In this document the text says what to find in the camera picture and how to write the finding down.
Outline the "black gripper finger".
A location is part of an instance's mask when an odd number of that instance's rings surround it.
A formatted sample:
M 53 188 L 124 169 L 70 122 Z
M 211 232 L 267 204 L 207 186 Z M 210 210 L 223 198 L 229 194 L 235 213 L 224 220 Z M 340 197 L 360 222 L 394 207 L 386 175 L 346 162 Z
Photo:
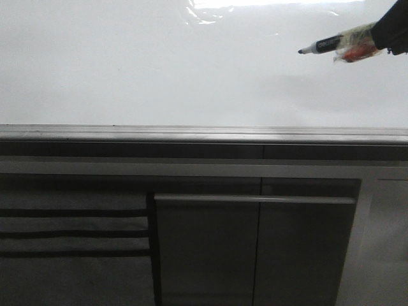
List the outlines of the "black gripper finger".
M 398 0 L 371 29 L 376 49 L 407 53 L 407 0 Z

